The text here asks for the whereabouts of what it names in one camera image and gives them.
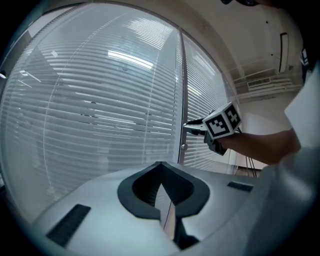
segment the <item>forearm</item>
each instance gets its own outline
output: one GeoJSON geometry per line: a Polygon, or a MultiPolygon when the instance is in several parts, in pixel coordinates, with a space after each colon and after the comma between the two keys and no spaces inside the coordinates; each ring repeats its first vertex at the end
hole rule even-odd
{"type": "Polygon", "coordinates": [[[300,148],[293,130],[269,135],[235,133],[218,141],[225,149],[232,149],[268,165],[278,163],[284,156],[300,148]]]}

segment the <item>black and white cube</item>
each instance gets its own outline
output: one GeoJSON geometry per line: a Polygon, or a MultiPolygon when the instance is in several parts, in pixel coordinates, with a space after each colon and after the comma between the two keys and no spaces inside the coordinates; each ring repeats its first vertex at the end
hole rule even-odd
{"type": "Polygon", "coordinates": [[[235,133],[241,124],[240,115],[232,102],[218,108],[202,120],[212,139],[235,133]]]}

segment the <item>person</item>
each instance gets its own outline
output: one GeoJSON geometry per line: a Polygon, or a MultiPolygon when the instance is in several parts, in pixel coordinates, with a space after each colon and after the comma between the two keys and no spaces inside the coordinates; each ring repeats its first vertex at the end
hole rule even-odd
{"type": "Polygon", "coordinates": [[[301,147],[293,129],[268,135],[234,133],[217,140],[224,149],[234,150],[267,165],[278,163],[301,147]]]}

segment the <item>window blind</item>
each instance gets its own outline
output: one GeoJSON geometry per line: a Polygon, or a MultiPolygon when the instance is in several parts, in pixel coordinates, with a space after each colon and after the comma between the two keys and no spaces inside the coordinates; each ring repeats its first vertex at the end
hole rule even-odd
{"type": "Polygon", "coordinates": [[[92,3],[30,42],[1,99],[1,163],[29,220],[97,176],[177,162],[178,30],[137,9],[92,3]]]}
{"type": "MultiPolygon", "coordinates": [[[[206,117],[211,110],[228,103],[222,74],[207,54],[183,35],[188,89],[188,121],[206,117]]],[[[209,150],[201,136],[187,133],[188,149],[184,165],[206,171],[223,172],[228,167],[230,151],[220,156],[209,150]]]]}

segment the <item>air conditioning unit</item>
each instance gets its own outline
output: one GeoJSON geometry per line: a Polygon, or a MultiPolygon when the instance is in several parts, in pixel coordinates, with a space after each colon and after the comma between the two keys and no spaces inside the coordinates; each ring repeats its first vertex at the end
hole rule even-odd
{"type": "Polygon", "coordinates": [[[257,79],[257,80],[247,82],[247,85],[248,85],[248,89],[250,91],[250,89],[252,89],[252,88],[257,89],[260,86],[268,85],[270,83],[271,83],[270,77],[266,77],[266,78],[257,79]]]}

